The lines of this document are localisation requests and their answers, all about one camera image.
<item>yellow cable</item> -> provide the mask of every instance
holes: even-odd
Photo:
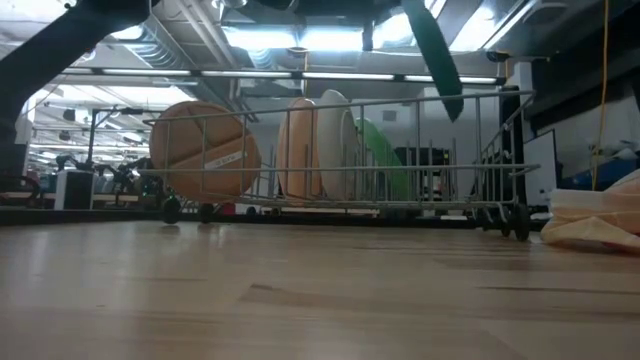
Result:
[[[593,178],[591,181],[591,189],[596,190],[598,183],[598,156],[600,147],[602,146],[602,135],[605,130],[607,118],[607,78],[609,65],[609,0],[604,0],[604,43],[602,49],[602,99],[600,104],[600,133],[598,134],[598,142],[594,153],[595,161],[593,165]]]

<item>label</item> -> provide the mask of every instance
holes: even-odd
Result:
[[[221,158],[217,158],[213,161],[210,161],[206,164],[204,164],[204,168],[205,170],[211,170],[211,169],[217,169],[217,168],[221,168],[229,163],[232,163],[234,161],[238,161],[242,159],[242,151],[238,151],[235,152],[233,154],[229,154],[227,156],[223,156]]]

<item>white plate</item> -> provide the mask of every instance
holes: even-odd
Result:
[[[335,90],[327,90],[318,105],[343,105],[349,101]],[[318,163],[321,168],[356,166],[358,133],[348,107],[318,110]],[[355,198],[354,171],[322,171],[322,185],[329,198]]]

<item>wooden floor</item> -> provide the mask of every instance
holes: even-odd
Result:
[[[640,359],[640,259],[469,230],[0,229],[2,359]]]

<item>green blade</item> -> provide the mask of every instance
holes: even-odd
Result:
[[[402,7],[409,17],[411,30],[440,96],[462,95],[456,64],[436,19],[424,7],[424,1],[402,0]],[[442,103],[451,121],[458,119],[464,108],[464,100],[445,100]]]

